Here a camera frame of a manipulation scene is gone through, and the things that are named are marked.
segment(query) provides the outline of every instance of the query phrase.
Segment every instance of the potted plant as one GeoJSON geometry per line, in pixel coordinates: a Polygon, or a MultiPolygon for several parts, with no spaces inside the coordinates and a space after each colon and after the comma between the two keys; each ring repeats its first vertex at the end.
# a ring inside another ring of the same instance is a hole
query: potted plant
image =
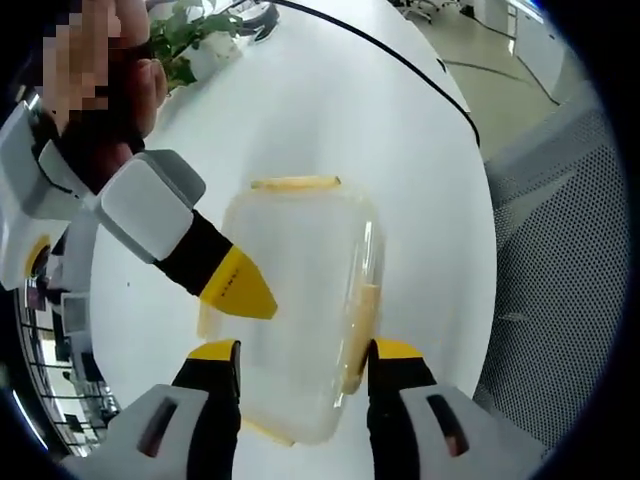
{"type": "Polygon", "coordinates": [[[233,42],[242,19],[228,13],[205,15],[202,0],[179,0],[166,20],[151,23],[151,48],[164,67],[169,92],[202,80],[239,56],[233,42]],[[202,14],[190,20],[199,9],[202,14]]]}

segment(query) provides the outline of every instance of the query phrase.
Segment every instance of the black wire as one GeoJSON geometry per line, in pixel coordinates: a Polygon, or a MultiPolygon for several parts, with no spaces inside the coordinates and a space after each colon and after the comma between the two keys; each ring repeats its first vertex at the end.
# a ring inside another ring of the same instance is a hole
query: black wire
{"type": "Polygon", "coordinates": [[[372,43],[373,45],[375,45],[376,47],[378,47],[382,51],[384,51],[384,52],[388,53],[389,55],[391,55],[393,58],[395,58],[400,63],[402,63],[405,67],[407,67],[413,73],[418,75],[422,80],[427,82],[427,84],[431,88],[433,88],[436,92],[438,92],[440,95],[442,95],[449,103],[451,103],[456,108],[456,110],[458,110],[462,114],[462,116],[465,118],[465,120],[467,122],[469,122],[469,125],[471,125],[471,128],[473,129],[473,133],[474,133],[474,135],[476,137],[476,143],[477,143],[478,146],[480,146],[480,133],[478,132],[478,128],[476,127],[476,124],[473,123],[473,120],[471,119],[469,114],[464,111],[464,108],[462,108],[458,104],[458,102],[456,102],[453,98],[451,98],[451,96],[447,92],[442,90],[442,88],[440,88],[433,80],[431,80],[424,73],[422,73],[422,71],[418,67],[416,67],[413,63],[411,63],[409,60],[404,58],[402,55],[400,55],[394,49],[392,49],[391,47],[385,45],[380,40],[377,40],[377,39],[373,38],[368,33],[365,33],[362,30],[354,27],[353,25],[349,25],[348,23],[345,23],[342,20],[338,20],[337,18],[332,17],[331,15],[327,15],[326,13],[319,12],[318,10],[314,10],[313,8],[309,8],[309,7],[306,7],[304,5],[300,5],[298,3],[290,2],[288,0],[269,0],[269,1],[271,3],[275,3],[276,5],[282,5],[283,7],[292,8],[294,10],[298,10],[300,12],[304,12],[304,13],[307,13],[307,14],[312,15],[314,17],[320,18],[320,19],[322,19],[322,20],[324,20],[326,22],[333,23],[334,25],[336,25],[336,26],[338,26],[340,28],[343,28],[344,30],[347,30],[348,32],[351,32],[354,35],[359,36],[360,38],[364,38],[365,40],[367,40],[368,42],[372,43]]]}

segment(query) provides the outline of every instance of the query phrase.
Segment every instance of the office desk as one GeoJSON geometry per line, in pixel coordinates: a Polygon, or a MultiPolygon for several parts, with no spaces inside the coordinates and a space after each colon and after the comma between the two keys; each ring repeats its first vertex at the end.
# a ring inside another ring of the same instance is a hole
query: office desk
{"type": "MultiPolygon", "coordinates": [[[[459,95],[431,46],[386,1],[307,3],[393,44],[459,95]]],[[[169,99],[147,145],[172,148],[194,166],[207,182],[198,209],[217,225],[253,178],[339,175],[366,189],[386,230],[381,334],[418,347],[439,380],[471,395],[496,283],[493,213],[473,132],[385,53],[280,12],[272,37],[169,99]]],[[[126,406],[169,383],[199,344],[198,302],[102,229],[91,281],[94,353],[126,406]]],[[[286,449],[243,429],[235,478],[373,478],[366,407],[361,388],[334,438],[313,448],[286,449]]]]}

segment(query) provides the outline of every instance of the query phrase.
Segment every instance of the office chair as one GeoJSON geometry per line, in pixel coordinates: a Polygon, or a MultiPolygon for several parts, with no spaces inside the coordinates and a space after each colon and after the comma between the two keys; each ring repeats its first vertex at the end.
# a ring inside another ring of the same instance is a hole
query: office chair
{"type": "Polygon", "coordinates": [[[442,3],[436,3],[432,0],[396,0],[392,3],[404,18],[407,18],[410,13],[413,13],[426,19],[429,23],[431,23],[433,17],[431,16],[431,13],[424,10],[427,5],[430,5],[436,12],[439,12],[442,8],[449,5],[456,5],[460,7],[460,2],[458,0],[449,0],[442,3]]]}
{"type": "Polygon", "coordinates": [[[587,402],[622,316],[630,271],[624,172],[587,86],[485,167],[498,283],[474,400],[548,452],[587,402]]]}
{"type": "Polygon", "coordinates": [[[436,11],[440,10],[440,7],[432,0],[398,0],[392,3],[404,18],[407,18],[409,14],[413,13],[414,15],[424,18],[429,23],[431,23],[431,14],[425,11],[424,8],[430,5],[432,8],[435,8],[436,11]]]}

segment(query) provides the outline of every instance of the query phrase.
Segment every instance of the clear plastic container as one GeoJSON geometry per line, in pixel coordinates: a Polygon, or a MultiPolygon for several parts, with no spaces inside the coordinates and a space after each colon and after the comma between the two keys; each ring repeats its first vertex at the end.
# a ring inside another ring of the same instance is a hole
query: clear plastic container
{"type": "Polygon", "coordinates": [[[278,311],[265,321],[203,305],[199,334],[242,342],[243,419],[288,444],[329,439],[377,330],[373,205],[337,177],[270,179],[232,201],[222,232],[257,264],[278,311]]]}

